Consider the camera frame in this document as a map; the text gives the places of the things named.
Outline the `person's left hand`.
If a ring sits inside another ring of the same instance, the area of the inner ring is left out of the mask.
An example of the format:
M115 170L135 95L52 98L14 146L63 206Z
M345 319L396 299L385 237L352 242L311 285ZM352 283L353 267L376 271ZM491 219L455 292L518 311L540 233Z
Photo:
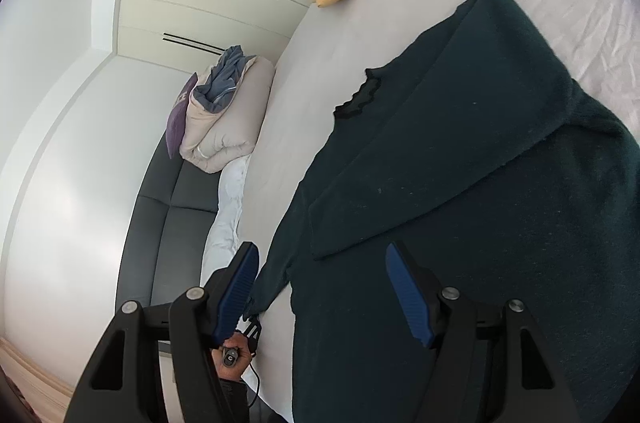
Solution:
M217 375L221 380L241 382L242 375L252 361L247 337L235 331L220 348L213 349L212 357Z

